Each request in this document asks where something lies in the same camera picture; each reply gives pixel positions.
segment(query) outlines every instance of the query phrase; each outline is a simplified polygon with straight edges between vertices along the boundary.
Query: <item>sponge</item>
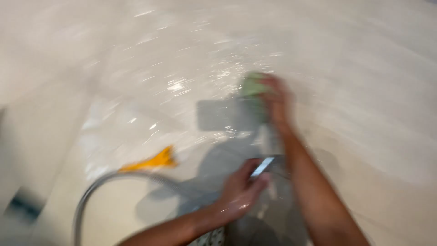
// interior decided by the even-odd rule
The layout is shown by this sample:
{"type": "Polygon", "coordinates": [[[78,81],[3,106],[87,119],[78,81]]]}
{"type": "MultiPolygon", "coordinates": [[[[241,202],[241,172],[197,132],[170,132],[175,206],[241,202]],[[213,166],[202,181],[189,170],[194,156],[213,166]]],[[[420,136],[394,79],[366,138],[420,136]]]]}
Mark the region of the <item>sponge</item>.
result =
{"type": "Polygon", "coordinates": [[[269,86],[261,83],[261,80],[265,78],[267,78],[266,74],[249,72],[243,78],[243,86],[241,89],[244,102],[260,123],[266,123],[268,121],[266,106],[263,100],[258,97],[261,93],[271,92],[269,86]]]}

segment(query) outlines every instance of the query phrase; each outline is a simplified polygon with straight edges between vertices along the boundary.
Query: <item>white tiled wall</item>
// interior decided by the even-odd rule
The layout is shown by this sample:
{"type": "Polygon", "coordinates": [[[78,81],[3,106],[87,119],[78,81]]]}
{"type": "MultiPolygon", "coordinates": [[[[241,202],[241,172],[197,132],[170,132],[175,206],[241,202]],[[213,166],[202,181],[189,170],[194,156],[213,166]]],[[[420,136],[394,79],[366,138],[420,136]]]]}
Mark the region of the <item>white tiled wall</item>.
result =
{"type": "MultiPolygon", "coordinates": [[[[163,173],[216,189],[266,138],[241,119],[202,131],[197,103],[232,102],[261,70],[288,82],[303,136],[374,245],[437,244],[436,23],[431,0],[0,0],[0,208],[21,186],[46,201],[30,226],[2,217],[0,242],[68,245],[86,187],[169,144],[180,165],[163,173]]],[[[155,188],[97,192],[84,245],[174,216],[179,198],[155,188]]]]}

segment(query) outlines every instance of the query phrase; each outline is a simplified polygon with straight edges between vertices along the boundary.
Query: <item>shower hose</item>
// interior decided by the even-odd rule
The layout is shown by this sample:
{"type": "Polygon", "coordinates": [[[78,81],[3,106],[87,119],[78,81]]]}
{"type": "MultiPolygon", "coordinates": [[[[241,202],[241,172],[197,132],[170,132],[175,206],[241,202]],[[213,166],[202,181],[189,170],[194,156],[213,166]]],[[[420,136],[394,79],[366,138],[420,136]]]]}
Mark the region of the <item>shower hose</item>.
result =
{"type": "Polygon", "coordinates": [[[167,177],[164,177],[162,175],[152,173],[152,172],[146,172],[146,171],[132,171],[132,172],[119,172],[119,171],[113,171],[109,172],[100,178],[98,178],[91,186],[85,191],[82,198],[80,199],[77,208],[76,213],[74,215],[73,220],[73,245],[74,246],[81,246],[82,245],[82,220],[83,220],[83,213],[85,210],[85,207],[87,205],[88,200],[90,199],[91,195],[96,191],[97,188],[102,186],[108,181],[125,178],[125,177],[140,177],[140,178],[146,178],[149,180],[152,180],[156,183],[165,185],[166,187],[170,188],[171,190],[181,194],[182,196],[185,196],[186,198],[193,200],[197,198],[196,192],[194,190],[188,191],[183,189],[176,181],[173,181],[167,177]]]}

